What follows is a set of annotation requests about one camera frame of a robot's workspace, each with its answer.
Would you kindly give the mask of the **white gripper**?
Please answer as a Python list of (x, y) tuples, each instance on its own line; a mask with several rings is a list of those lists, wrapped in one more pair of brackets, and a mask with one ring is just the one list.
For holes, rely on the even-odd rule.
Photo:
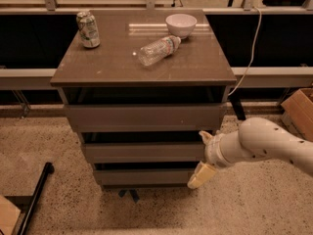
[(215, 175), (216, 168), (226, 168), (233, 166), (226, 157), (226, 148), (232, 141), (230, 134), (211, 135), (206, 131), (200, 131), (204, 148), (204, 162), (199, 162), (193, 175), (189, 179), (187, 186), (190, 189), (197, 189), (202, 186), (207, 180)]

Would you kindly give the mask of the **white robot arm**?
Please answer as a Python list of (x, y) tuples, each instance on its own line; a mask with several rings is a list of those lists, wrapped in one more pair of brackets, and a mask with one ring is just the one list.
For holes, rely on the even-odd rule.
[(262, 117), (244, 120), (237, 131), (211, 135), (200, 131), (204, 160), (200, 161), (187, 185), (197, 189), (218, 169), (236, 163), (278, 159), (313, 175), (313, 143), (300, 139)]

